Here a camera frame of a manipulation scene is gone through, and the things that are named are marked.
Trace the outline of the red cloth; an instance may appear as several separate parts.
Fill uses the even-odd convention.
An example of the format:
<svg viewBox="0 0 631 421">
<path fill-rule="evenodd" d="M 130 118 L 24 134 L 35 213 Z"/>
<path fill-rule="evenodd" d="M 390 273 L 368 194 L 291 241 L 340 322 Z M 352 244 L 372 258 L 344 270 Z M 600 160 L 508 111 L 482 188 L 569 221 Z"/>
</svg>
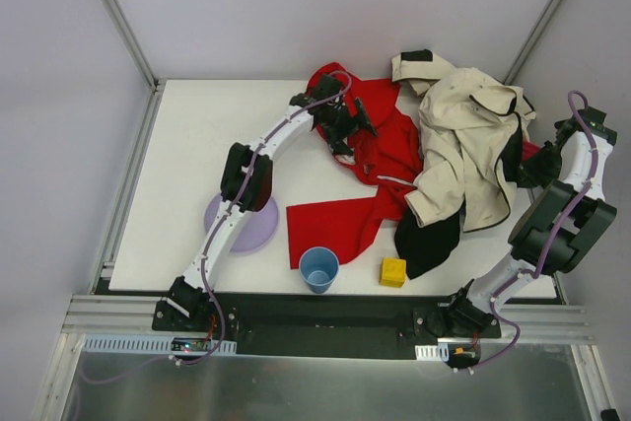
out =
<svg viewBox="0 0 631 421">
<path fill-rule="evenodd" d="M 398 225 L 405 196 L 422 172 L 419 97 L 403 82 L 355 79 L 347 99 L 360 98 L 379 136 L 359 130 L 347 138 L 352 157 L 334 159 L 360 182 L 376 189 L 372 197 L 294 205 L 287 210 L 289 258 L 297 268 L 310 247 L 325 246 L 348 263 L 375 240 L 384 221 Z"/>
</svg>

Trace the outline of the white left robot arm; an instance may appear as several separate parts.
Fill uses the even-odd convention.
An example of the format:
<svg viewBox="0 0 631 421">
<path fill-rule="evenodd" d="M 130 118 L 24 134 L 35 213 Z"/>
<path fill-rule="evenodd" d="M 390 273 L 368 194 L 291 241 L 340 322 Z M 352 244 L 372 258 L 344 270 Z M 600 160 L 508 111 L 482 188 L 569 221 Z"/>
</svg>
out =
<svg viewBox="0 0 631 421">
<path fill-rule="evenodd" d="M 168 291 L 167 304 L 177 313 L 198 322 L 219 310 L 213 289 L 221 264 L 245 224 L 269 201 L 274 160 L 317 127 L 329 150 L 338 155 L 350 152 L 346 139 L 355 132 L 377 133 L 359 99 L 346 103 L 342 93 L 319 100 L 298 94 L 260 138 L 248 144 L 234 143 L 221 177 L 216 215 L 197 255 Z"/>
</svg>

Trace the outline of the cream and black jacket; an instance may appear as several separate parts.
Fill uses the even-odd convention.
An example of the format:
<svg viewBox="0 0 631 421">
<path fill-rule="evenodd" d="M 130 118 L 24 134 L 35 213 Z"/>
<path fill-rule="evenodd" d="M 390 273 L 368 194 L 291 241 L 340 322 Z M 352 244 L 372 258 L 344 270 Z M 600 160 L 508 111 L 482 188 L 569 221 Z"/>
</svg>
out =
<svg viewBox="0 0 631 421">
<path fill-rule="evenodd" d="M 467 233 L 511 214 L 527 127 L 536 112 L 518 86 L 474 67 L 455 67 L 429 49 L 402 52 L 391 78 L 418 106 L 422 172 L 405 200 L 419 227 L 464 215 Z"/>
</svg>

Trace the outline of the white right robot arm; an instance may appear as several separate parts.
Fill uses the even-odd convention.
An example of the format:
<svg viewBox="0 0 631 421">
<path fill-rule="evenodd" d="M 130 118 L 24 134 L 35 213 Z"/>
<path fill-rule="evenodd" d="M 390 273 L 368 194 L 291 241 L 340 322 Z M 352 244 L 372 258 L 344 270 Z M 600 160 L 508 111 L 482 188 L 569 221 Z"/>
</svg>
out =
<svg viewBox="0 0 631 421">
<path fill-rule="evenodd" d="M 585 115 L 555 124 L 561 169 L 509 235 L 511 251 L 483 276 L 452 295 L 441 310 L 445 334 L 480 335 L 499 322 L 505 303 L 542 276 L 569 273 L 613 223 L 617 209 L 605 202 L 602 177 L 617 133 L 602 118 Z"/>
</svg>

